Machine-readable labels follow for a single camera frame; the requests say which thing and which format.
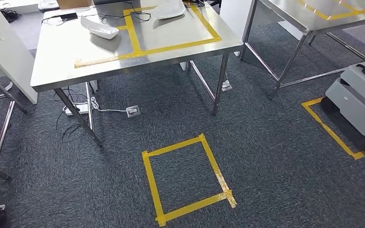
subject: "carpet floor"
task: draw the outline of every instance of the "carpet floor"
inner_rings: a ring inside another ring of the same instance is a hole
[[[336,35],[365,52],[365,45],[350,35]],[[297,41],[271,24],[257,28],[250,43],[281,72]],[[358,61],[322,35],[313,46],[304,46],[289,78]],[[216,87],[220,62],[221,57],[195,61],[211,88]],[[167,227],[365,228],[365,158],[350,157],[301,105],[323,96],[338,75],[284,88],[273,100],[267,98],[273,80],[249,52],[244,62],[230,56],[227,75],[233,89],[222,94],[217,116],[211,115],[211,101],[199,79],[179,65],[99,81],[95,96],[101,108],[139,105],[142,112],[133,118],[94,112],[103,149],[81,128],[64,138],[77,139],[61,142],[56,122],[63,104],[52,91],[40,93],[38,104],[30,105],[13,88],[29,114],[15,109],[0,157],[0,169],[13,177],[0,180],[8,227],[156,228],[142,151],[204,133],[237,207],[222,200],[168,221]],[[84,85],[71,89],[85,92]],[[83,96],[74,96],[83,101]],[[0,128],[8,104],[0,100]],[[359,150],[365,139],[355,129],[324,116],[318,105],[312,108],[352,150]],[[74,122],[62,115],[58,130]],[[221,192],[197,144],[150,161],[165,213]]]

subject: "yellow tape marking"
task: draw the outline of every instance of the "yellow tape marking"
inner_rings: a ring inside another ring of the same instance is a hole
[[[147,151],[142,152],[142,157],[144,160],[144,166],[146,169],[147,179],[149,181],[150,191],[152,192],[154,209],[157,214],[157,221],[159,222],[159,226],[164,227],[166,225],[166,221],[164,220],[164,213],[162,204],[160,203],[159,192],[157,191],[156,182],[154,181],[154,175],[152,171],[152,166],[150,165],[149,156]]]
[[[123,26],[118,26],[116,27],[118,30],[127,30],[128,27],[126,25],[123,25]]]
[[[135,11],[142,11],[145,9],[150,10],[150,9],[154,9],[154,8],[156,8],[156,6],[137,8],[137,9],[135,9]],[[98,60],[94,60],[94,61],[90,61],[90,62],[76,61],[75,68],[87,67],[87,66],[92,66],[92,65],[96,65],[96,64],[107,63],[107,62],[112,62],[112,61],[122,60],[122,59],[137,58],[137,57],[147,56],[147,55],[161,53],[161,52],[165,52],[165,51],[172,51],[172,50],[177,50],[177,49],[182,49],[182,48],[190,48],[190,47],[194,47],[194,46],[205,45],[205,44],[210,44],[210,43],[221,41],[219,34],[212,28],[212,26],[208,23],[208,21],[204,18],[204,16],[199,12],[199,10],[194,5],[191,5],[190,8],[193,10],[195,15],[205,26],[207,31],[213,36],[213,38],[194,41],[194,42],[190,42],[190,43],[177,44],[177,45],[172,45],[172,46],[168,46],[168,47],[160,47],[160,48],[155,48],[155,49],[151,49],[151,50],[141,50],[139,40],[138,40],[138,37],[135,32],[134,23],[132,22],[132,18],[130,15],[132,12],[134,12],[134,9],[126,9],[123,12],[124,12],[124,16],[128,15],[125,17],[125,23],[126,23],[126,28],[129,33],[129,39],[131,40],[131,46],[133,49],[133,53],[98,59]]]
[[[174,210],[170,213],[167,213],[164,215],[166,221],[170,221],[172,219],[175,219],[177,217],[180,217],[182,215],[186,215],[190,212],[196,211],[198,209],[204,208],[206,206],[209,206],[213,203],[219,202],[221,200],[226,199],[226,193],[222,192],[217,195],[211,196],[209,198],[203,199],[201,201],[198,201],[196,203],[193,203],[191,205],[185,206],[183,208]]]
[[[310,108],[310,106],[315,105],[320,103],[322,100],[321,98],[317,98],[311,101],[307,101],[302,103],[301,105],[310,113],[310,115],[317,121],[319,122],[322,127],[325,129],[325,131],[342,147],[342,149],[345,150],[345,152],[347,154],[349,154],[350,156],[352,156],[355,160],[361,159],[363,157],[365,157],[365,152],[364,151],[360,151],[357,153],[353,153],[349,147],[346,146],[346,144],[337,136],[337,134],[335,134],[331,128],[329,128],[327,125],[325,125],[325,123],[322,122],[322,120],[318,117],[318,115]]]
[[[193,139],[189,139],[189,140],[179,142],[179,143],[171,145],[171,146],[166,146],[166,147],[161,148],[159,150],[152,151],[152,152],[148,153],[147,156],[152,157],[152,156],[160,155],[162,153],[177,150],[177,149],[182,148],[184,146],[189,146],[189,145],[194,144],[194,143],[199,143],[200,141],[201,141],[201,139],[199,137],[195,137]]]
[[[221,185],[221,189],[223,190],[223,192],[227,193],[229,192],[229,187],[226,184],[226,181],[223,178],[223,175],[221,174],[221,171],[219,169],[218,164],[216,163],[215,157],[213,156],[213,153],[211,151],[211,148],[209,147],[208,142],[205,139],[205,135],[202,133],[199,135],[199,138],[201,138],[201,142],[202,142],[202,146],[205,149],[206,155],[209,158],[209,162],[211,163],[212,169],[215,172],[216,178],[219,181],[219,184]],[[233,196],[230,194],[227,196],[227,200],[230,203],[231,208],[235,208],[236,207],[236,200],[233,198]]]
[[[343,5],[347,9],[349,9],[351,12],[341,13],[341,14],[336,14],[336,15],[331,15],[331,16],[327,16],[324,13],[322,13],[321,11],[318,11],[317,9],[313,8],[312,6],[310,6],[309,4],[304,2],[304,0],[297,0],[297,2],[300,3],[301,5],[303,5],[304,7],[306,7],[311,12],[315,13],[316,15],[318,15],[319,17],[321,17],[324,20],[337,20],[337,19],[347,18],[347,17],[356,16],[356,15],[360,15],[360,14],[365,14],[365,9],[356,10],[351,5],[347,4],[345,2],[345,0],[342,0],[341,5]]]
[[[221,188],[223,189],[223,192],[220,194],[217,194],[215,196],[200,200],[196,203],[190,204],[188,206],[185,206],[183,208],[174,210],[172,212],[169,212],[167,214],[164,214],[163,212],[163,208],[160,202],[160,197],[159,197],[159,192],[157,191],[157,187],[156,187],[156,182],[154,180],[154,175],[153,175],[153,170],[152,167],[150,165],[150,161],[149,158],[152,156],[156,156],[156,155],[160,155],[166,152],[170,152],[188,145],[192,145],[194,143],[202,143],[202,146],[205,149],[206,155],[209,158],[209,161],[211,163],[211,166],[213,168],[213,171],[216,174],[216,177],[219,181],[219,184],[221,185]],[[208,145],[208,142],[205,139],[205,135],[204,134],[200,134],[198,137],[193,138],[193,139],[189,139],[183,142],[179,142],[177,144],[171,145],[171,146],[167,146],[164,148],[161,148],[159,150],[153,151],[153,152],[148,152],[148,151],[144,151],[142,152],[142,157],[144,160],[144,166],[146,169],[146,174],[147,174],[147,178],[149,180],[149,187],[150,187],[150,191],[152,193],[152,198],[153,198],[153,203],[154,203],[154,208],[156,210],[156,221],[158,221],[159,226],[163,227],[166,225],[167,221],[170,221],[172,219],[175,219],[177,217],[180,217],[182,215],[188,214],[190,212],[193,212],[195,210],[201,209],[203,207],[209,206],[213,203],[219,202],[221,200],[227,199],[230,203],[230,206],[232,208],[236,207],[236,200],[234,199],[231,190],[229,189],[229,187],[226,184],[226,181],[224,180],[221,171],[219,169],[218,164],[216,163],[216,160],[212,154],[212,151]]]

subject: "power strip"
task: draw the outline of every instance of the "power strip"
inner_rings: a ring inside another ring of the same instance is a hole
[[[88,108],[87,104],[79,104],[79,105],[77,104],[76,108],[79,109],[79,113],[82,115],[89,113],[89,108]],[[68,108],[65,109],[65,114],[69,115],[69,116],[73,115]]]

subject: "white plastic part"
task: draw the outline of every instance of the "white plastic part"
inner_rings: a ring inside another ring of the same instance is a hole
[[[96,23],[94,21],[87,19],[84,16],[80,17],[80,23],[84,28],[88,29],[91,33],[104,39],[112,39],[119,33],[119,30],[117,28],[101,23]]]
[[[167,0],[153,10],[158,19],[178,17],[185,13],[185,6],[181,0]]]
[[[88,108],[87,104],[79,104],[79,105],[77,104],[76,108],[80,109],[80,111],[79,111],[80,114],[89,113],[89,108]],[[69,115],[69,116],[73,115],[69,109],[65,109],[65,114]]]

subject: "white object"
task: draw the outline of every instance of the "white object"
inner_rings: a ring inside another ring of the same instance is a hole
[[[158,19],[175,18],[185,13],[185,6],[181,0],[167,0],[153,10]]]
[[[89,108],[88,108],[87,104],[79,104],[79,105],[77,104],[76,108],[79,109],[79,113],[82,114],[82,115],[89,113]],[[68,108],[65,109],[65,114],[69,115],[69,116],[73,115]]]
[[[117,28],[91,21],[84,16],[80,17],[80,23],[91,33],[104,39],[112,39],[119,33]]]
[[[33,65],[33,56],[0,12],[0,77],[8,77],[36,104],[38,94],[30,86]]]

